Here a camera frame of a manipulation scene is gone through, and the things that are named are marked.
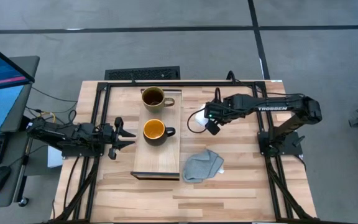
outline coffee mug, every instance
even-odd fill
[[[168,137],[175,133],[175,128],[165,127],[159,119],[148,120],[143,127],[143,137],[152,146],[161,146]]]
[[[143,104],[147,110],[153,113],[160,112],[164,107],[173,106],[175,100],[173,98],[165,97],[164,91],[159,87],[148,87],[142,93]]]

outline wooden table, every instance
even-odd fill
[[[75,123],[90,122],[97,83],[83,82],[76,107]],[[268,92],[284,93],[282,82],[266,81],[266,86]],[[116,116],[121,116],[125,129],[137,134],[139,111],[142,106],[139,95],[141,88],[144,87],[111,89],[107,123],[113,123]],[[256,114],[225,125],[216,136],[208,132],[193,134],[186,127],[187,118],[203,103],[213,99],[214,87],[163,88],[182,89],[181,169],[187,158],[207,148],[224,159],[224,174],[217,174],[201,184],[188,184],[182,180],[137,180],[130,175],[134,166],[135,145],[125,147],[117,154],[115,161],[107,156],[110,146],[106,146],[106,153],[100,159],[91,222],[274,221],[265,161],[259,153],[256,137],[259,130]],[[235,93],[252,95],[251,89],[244,86],[221,87],[222,98]],[[103,98],[104,95],[99,104],[98,121],[101,117]],[[278,126],[290,116],[289,112],[273,113],[273,122]],[[193,129],[201,129],[194,120],[190,126]],[[75,167],[68,202],[77,191],[82,160],[80,158]],[[293,156],[282,156],[282,160],[289,191],[305,211],[315,217],[316,212],[303,165]],[[74,161],[75,158],[69,158],[63,163],[55,197],[57,214],[63,209],[68,176]],[[281,214],[285,217],[283,197],[278,189],[277,192]],[[86,192],[81,204],[80,218],[85,216],[87,198]]]

